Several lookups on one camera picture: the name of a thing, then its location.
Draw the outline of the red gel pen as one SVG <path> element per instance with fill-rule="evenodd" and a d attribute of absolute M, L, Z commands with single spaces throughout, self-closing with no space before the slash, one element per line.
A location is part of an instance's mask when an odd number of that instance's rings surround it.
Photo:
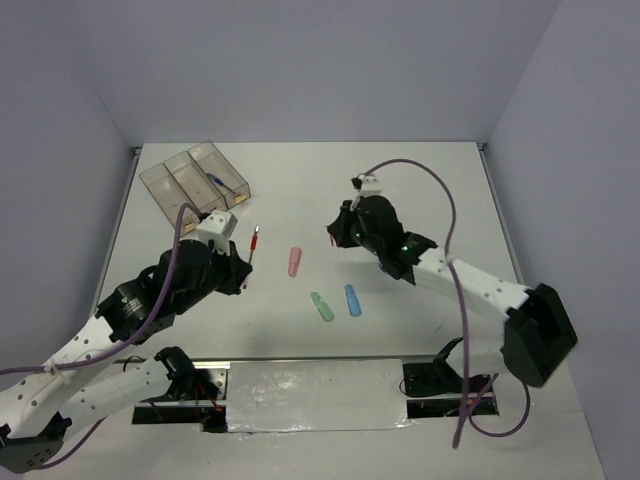
<path fill-rule="evenodd" d="M 251 242 L 250 242 L 250 247 L 249 247 L 249 256 L 248 256 L 248 260 L 247 263 L 249 265 L 252 265 L 253 262 L 253 257 L 255 254 L 255 250 L 258 244 L 258 239 L 259 239 L 259 230 L 260 230 L 260 226 L 258 224 L 255 225 L 254 229 L 253 229 L 253 233 L 251 236 Z M 247 286 L 248 286 L 248 279 L 249 277 L 247 276 L 245 279 L 245 282 L 243 284 L 243 289 L 246 290 Z"/>

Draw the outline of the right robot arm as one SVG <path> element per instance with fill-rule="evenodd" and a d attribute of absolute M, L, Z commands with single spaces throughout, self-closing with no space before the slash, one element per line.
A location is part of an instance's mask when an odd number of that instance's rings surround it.
<path fill-rule="evenodd" d="M 436 354 L 435 380 L 446 391 L 504 373 L 541 388 L 577 344 L 555 289 L 511 283 L 447 256 L 435 241 L 405 230 L 383 196 L 344 201 L 327 231 L 337 247 L 362 247 L 387 275 L 444 295 L 485 321 L 486 338 L 466 332 Z"/>

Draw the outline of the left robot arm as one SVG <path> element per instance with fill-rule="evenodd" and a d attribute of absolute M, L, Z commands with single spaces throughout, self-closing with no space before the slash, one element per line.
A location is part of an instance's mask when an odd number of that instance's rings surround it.
<path fill-rule="evenodd" d="M 143 363 L 97 382 L 113 361 L 170 328 L 177 316 L 211 293 L 238 295 L 252 267 L 233 242 L 183 240 L 157 265 L 119 285 L 84 327 L 37 366 L 9 367 L 22 380 L 1 393 L 1 465 L 24 474 L 57 465 L 55 455 L 85 427 L 139 401 L 220 397 L 220 382 L 179 347 L 165 347 Z"/>

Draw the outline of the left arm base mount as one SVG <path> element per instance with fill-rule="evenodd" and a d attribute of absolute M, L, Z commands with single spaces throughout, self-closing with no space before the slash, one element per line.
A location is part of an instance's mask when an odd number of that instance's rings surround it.
<path fill-rule="evenodd" d="M 202 432 L 227 432 L 227 391 L 230 366 L 194 362 L 179 347 L 166 347 L 153 357 L 169 381 L 162 395 L 135 405 L 133 425 L 197 425 Z"/>

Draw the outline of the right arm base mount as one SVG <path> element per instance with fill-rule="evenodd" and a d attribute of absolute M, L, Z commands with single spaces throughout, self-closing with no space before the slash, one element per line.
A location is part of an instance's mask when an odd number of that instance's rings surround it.
<path fill-rule="evenodd" d="M 461 337 L 454 338 L 431 360 L 410 361 L 402 365 L 403 378 L 398 389 L 407 398 L 409 419 L 459 416 L 463 380 L 447 360 L 461 342 Z"/>

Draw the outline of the blue gel pen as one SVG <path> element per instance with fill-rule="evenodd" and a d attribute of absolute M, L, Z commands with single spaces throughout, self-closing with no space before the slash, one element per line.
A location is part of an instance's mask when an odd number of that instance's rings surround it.
<path fill-rule="evenodd" d="M 226 185 L 219 177 L 215 176 L 213 173 L 206 173 L 207 177 L 216 185 L 218 185 L 219 187 L 223 187 L 224 189 L 226 189 L 229 192 L 234 192 L 235 189 L 229 187 L 228 185 Z"/>

